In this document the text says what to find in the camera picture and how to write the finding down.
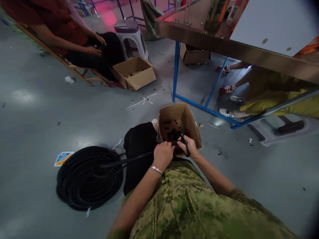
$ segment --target open cardboard box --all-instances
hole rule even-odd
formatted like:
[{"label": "open cardboard box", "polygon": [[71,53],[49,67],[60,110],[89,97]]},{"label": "open cardboard box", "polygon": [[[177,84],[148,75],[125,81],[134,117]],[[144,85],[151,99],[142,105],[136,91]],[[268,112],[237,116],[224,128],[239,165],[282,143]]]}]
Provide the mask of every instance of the open cardboard box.
[{"label": "open cardboard box", "polygon": [[[163,141],[168,141],[168,133],[181,131],[181,123],[184,128],[184,134],[195,141],[196,148],[202,148],[202,138],[195,118],[187,104],[173,104],[159,111],[159,135]],[[179,147],[175,149],[175,155],[185,156],[184,151]]]},{"label": "open cardboard box", "polygon": [[113,66],[113,74],[127,89],[137,91],[143,86],[156,80],[153,66],[143,58],[137,56]]},{"label": "open cardboard box", "polygon": [[180,56],[185,65],[189,64],[205,64],[210,60],[210,51],[205,50],[187,50],[186,45],[181,43]]}]

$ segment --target floor sticker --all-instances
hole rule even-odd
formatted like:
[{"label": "floor sticker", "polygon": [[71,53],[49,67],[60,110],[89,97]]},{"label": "floor sticker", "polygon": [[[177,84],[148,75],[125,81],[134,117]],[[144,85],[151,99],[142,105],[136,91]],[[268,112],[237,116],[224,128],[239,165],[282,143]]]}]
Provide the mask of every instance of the floor sticker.
[{"label": "floor sticker", "polygon": [[74,152],[62,152],[60,153],[57,158],[56,161],[54,163],[55,167],[61,167],[62,164],[72,155],[74,154]]}]

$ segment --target sneaker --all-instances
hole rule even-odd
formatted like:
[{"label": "sneaker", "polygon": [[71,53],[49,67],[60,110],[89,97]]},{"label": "sneaker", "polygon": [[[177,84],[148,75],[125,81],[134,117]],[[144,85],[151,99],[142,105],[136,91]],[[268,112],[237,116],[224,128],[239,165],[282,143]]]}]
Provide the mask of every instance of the sneaker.
[{"label": "sneaker", "polygon": [[[222,70],[222,67],[223,67],[223,66],[217,66],[217,67],[216,67],[216,70],[217,70],[218,72],[220,72],[220,71]],[[224,69],[223,69],[223,73],[227,75],[229,72],[230,72],[229,66],[225,66]]]},{"label": "sneaker", "polygon": [[234,93],[235,92],[235,90],[233,89],[232,85],[220,88],[219,91],[220,91],[221,94],[229,94],[229,93]]},{"label": "sneaker", "polygon": [[234,112],[232,110],[227,109],[219,109],[219,113],[226,117],[234,117]]},{"label": "sneaker", "polygon": [[235,104],[237,104],[237,105],[244,104],[243,98],[240,98],[240,97],[237,97],[237,96],[231,96],[230,100],[232,102],[234,102]]},{"label": "sneaker", "polygon": [[156,128],[156,133],[157,133],[156,139],[159,139],[160,138],[160,134],[159,134],[159,127],[157,125],[158,120],[157,119],[153,119],[151,122],[152,122],[153,126],[155,126],[155,128]]}]

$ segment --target black pants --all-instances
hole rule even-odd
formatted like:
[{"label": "black pants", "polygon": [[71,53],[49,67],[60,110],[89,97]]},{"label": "black pants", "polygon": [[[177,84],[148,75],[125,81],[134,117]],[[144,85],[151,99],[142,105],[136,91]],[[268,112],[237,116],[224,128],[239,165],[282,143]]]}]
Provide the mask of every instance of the black pants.
[{"label": "black pants", "polygon": [[[132,158],[140,154],[153,151],[158,144],[156,141],[157,132],[151,122],[139,124],[131,128],[124,138],[124,149],[126,157]],[[126,167],[126,177],[124,183],[124,195],[126,196],[133,190],[144,177],[154,160],[154,155],[142,157],[132,163],[128,163]],[[173,157],[173,161],[191,161],[183,158]]]},{"label": "black pants", "polygon": [[[94,68],[106,79],[110,81],[117,81],[111,72],[110,67],[124,61],[120,39],[113,32],[107,32],[99,35],[103,37],[106,42],[106,47],[103,50],[102,57],[79,51],[69,51],[66,55],[66,59],[73,65],[79,67]],[[94,45],[99,47],[101,42],[93,37],[88,37],[88,42],[85,46]]]}]

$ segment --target white plastic stool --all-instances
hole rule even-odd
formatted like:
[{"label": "white plastic stool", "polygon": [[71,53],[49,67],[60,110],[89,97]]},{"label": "white plastic stool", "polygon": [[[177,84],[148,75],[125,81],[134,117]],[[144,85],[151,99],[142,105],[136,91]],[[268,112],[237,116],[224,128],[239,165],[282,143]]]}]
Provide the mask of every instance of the white plastic stool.
[{"label": "white plastic stool", "polygon": [[[267,117],[258,119],[248,124],[248,126],[259,137],[260,143],[266,147],[285,142],[291,138],[319,133],[319,120],[317,118],[300,115],[298,115],[298,117],[301,118],[301,120],[293,123],[289,121],[287,117],[279,116],[285,125],[275,129],[269,129],[265,123],[263,123]],[[291,127],[286,127],[283,133],[283,130],[280,129],[289,124],[291,124]]]},{"label": "white plastic stool", "polygon": [[138,23],[134,20],[120,20],[115,25],[122,23],[125,23],[126,26],[115,26],[114,28],[122,43],[125,60],[140,56],[148,61],[149,53],[146,50],[144,39]]}]

